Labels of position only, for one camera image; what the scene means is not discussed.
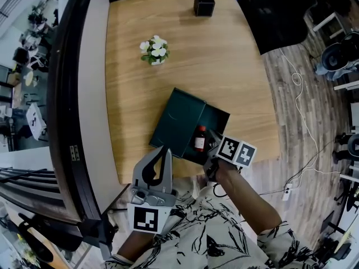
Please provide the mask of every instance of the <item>wooden floor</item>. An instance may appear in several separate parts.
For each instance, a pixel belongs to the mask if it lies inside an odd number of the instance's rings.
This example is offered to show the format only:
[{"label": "wooden floor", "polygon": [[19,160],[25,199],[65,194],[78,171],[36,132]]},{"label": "wooden floor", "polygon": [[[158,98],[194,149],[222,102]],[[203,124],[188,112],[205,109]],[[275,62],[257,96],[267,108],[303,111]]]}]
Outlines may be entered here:
[{"label": "wooden floor", "polygon": [[[306,21],[311,29],[310,20],[306,18]],[[348,163],[332,163],[332,151],[337,148],[332,141],[337,133],[349,130],[347,99],[344,92],[333,90],[336,82],[329,82],[313,71],[317,60],[311,61],[308,51],[314,57],[323,51],[325,47],[320,37],[310,33],[302,44],[284,48],[283,52],[303,77],[303,94],[298,99],[298,106],[319,150],[324,148],[314,167],[325,172],[341,171],[347,168]],[[245,178],[258,193],[282,190],[288,178],[316,155],[314,142],[294,103],[301,87],[295,86],[291,80],[293,68],[280,50],[264,54],[263,60],[273,94],[282,153],[278,159],[256,163],[249,170],[243,171]],[[289,201],[282,201],[282,192],[267,194],[263,198],[279,211],[283,219],[292,224],[298,236],[306,239],[314,248],[320,237],[321,223],[332,210],[335,210],[333,221],[336,222],[341,207],[337,206],[333,198],[339,193],[338,174],[310,170],[304,173],[300,188],[293,191]],[[125,206],[126,198],[128,195],[118,201],[119,207]],[[113,242],[113,251],[116,252],[128,236],[129,229],[126,225],[127,213],[118,213],[112,217],[120,227]],[[85,267],[98,268],[101,261],[99,252],[94,252]]]}]

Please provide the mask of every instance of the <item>wooden table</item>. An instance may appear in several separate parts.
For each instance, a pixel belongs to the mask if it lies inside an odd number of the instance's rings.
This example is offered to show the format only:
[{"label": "wooden table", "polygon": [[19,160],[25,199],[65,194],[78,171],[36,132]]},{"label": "wooden table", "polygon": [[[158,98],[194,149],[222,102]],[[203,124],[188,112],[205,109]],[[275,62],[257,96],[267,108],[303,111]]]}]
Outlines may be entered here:
[{"label": "wooden table", "polygon": [[[255,161],[279,156],[272,96],[258,48],[236,0],[215,0],[212,17],[195,17],[194,0],[121,0],[111,4],[106,42],[107,111],[119,181],[135,164],[174,87],[231,114],[225,134],[258,148]],[[142,41],[159,35],[164,64],[140,60]],[[175,177],[202,174],[173,160]]]}]

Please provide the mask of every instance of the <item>power strip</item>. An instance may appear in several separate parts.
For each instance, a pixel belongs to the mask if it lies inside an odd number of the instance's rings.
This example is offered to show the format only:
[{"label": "power strip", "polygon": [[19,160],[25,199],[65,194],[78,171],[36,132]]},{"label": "power strip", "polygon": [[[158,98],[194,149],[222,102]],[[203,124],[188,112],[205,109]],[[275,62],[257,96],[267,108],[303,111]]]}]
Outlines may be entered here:
[{"label": "power strip", "polygon": [[283,197],[282,197],[283,201],[289,200],[289,197],[291,196],[292,187],[293,187],[292,183],[288,183],[286,185],[286,189],[284,190]]}]

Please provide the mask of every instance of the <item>bottle label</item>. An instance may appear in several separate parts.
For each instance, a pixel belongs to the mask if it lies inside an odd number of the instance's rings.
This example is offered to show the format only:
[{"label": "bottle label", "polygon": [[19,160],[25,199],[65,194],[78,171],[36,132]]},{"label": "bottle label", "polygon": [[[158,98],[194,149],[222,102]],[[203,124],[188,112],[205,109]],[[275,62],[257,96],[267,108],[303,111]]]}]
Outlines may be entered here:
[{"label": "bottle label", "polygon": [[204,148],[204,137],[196,137],[195,139],[195,147],[197,149],[203,149]]}]

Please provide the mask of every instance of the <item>patterned shirt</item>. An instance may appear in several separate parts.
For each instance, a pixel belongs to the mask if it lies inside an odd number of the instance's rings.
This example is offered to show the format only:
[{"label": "patterned shirt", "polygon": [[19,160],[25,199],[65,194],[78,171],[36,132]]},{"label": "patterned shirt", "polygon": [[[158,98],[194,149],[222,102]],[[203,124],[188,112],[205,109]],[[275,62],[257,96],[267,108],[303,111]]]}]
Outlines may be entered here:
[{"label": "patterned shirt", "polygon": [[288,223],[247,238],[240,217],[225,200],[203,191],[178,198],[161,235],[136,262],[113,255],[105,269],[319,269],[313,252],[299,241]]}]

